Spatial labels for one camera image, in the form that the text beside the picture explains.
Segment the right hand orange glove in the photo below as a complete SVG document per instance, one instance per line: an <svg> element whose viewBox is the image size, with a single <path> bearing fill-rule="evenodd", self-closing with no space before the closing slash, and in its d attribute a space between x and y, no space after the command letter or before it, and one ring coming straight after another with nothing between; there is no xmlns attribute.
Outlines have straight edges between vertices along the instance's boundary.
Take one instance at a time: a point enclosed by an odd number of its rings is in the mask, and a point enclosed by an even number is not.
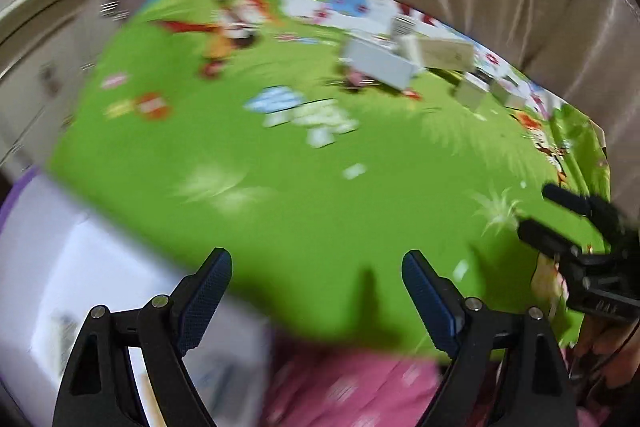
<svg viewBox="0 0 640 427"><path fill-rule="evenodd" d="M575 355L592 352L608 358L601 375L609 388L629 384L639 367L639 322L618 323L585 315Z"/></svg>

